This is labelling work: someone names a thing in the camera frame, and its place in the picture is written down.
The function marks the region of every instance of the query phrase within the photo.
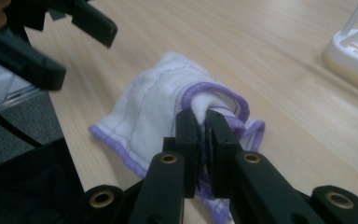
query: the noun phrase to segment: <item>white towel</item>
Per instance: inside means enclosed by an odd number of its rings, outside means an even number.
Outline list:
[[[151,159],[162,150],[164,137],[175,136],[175,115],[189,108],[200,125],[207,109],[223,114],[243,149],[258,150],[265,125],[249,118],[246,101],[198,64],[174,52],[165,53],[155,67],[138,75],[112,113],[89,130],[145,178]],[[202,181],[197,195],[212,210],[216,223],[231,220],[228,201],[214,200],[207,182]]]

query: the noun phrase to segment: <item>towel fold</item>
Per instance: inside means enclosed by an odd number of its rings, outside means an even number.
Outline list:
[[[141,178],[164,137],[175,136],[175,115],[191,108],[203,125],[207,109],[225,116],[244,150],[257,151],[265,125],[250,119],[247,102],[208,75],[185,56],[168,52],[150,70],[138,75],[124,90],[111,114],[89,127],[97,138],[117,152]],[[228,223],[228,200],[214,200],[207,180],[197,192],[212,210],[215,223]]]

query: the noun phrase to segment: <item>light wood tabletop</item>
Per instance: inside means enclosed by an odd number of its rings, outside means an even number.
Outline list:
[[[88,127],[111,112],[136,75],[177,51],[243,96],[251,117],[266,122],[260,152],[295,189],[310,195],[335,185],[358,195],[358,89],[322,60],[357,3],[95,0],[118,26],[111,49],[70,19],[47,18],[43,33],[28,35],[67,68],[62,90],[50,97],[85,190],[126,189],[139,180]],[[184,222],[213,220],[195,199],[186,200]]]

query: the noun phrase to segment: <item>gray carpet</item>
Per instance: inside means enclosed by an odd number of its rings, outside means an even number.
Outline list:
[[[46,92],[1,111],[1,115],[41,144],[63,137]],[[0,163],[32,149],[0,126]]]

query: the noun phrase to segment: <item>black cable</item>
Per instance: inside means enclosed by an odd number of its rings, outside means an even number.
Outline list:
[[[17,137],[19,137],[22,141],[30,144],[33,147],[42,147],[42,144],[35,141],[32,137],[22,132],[20,129],[16,128],[13,124],[8,122],[4,117],[0,115],[0,125],[4,127],[9,132],[13,133]]]

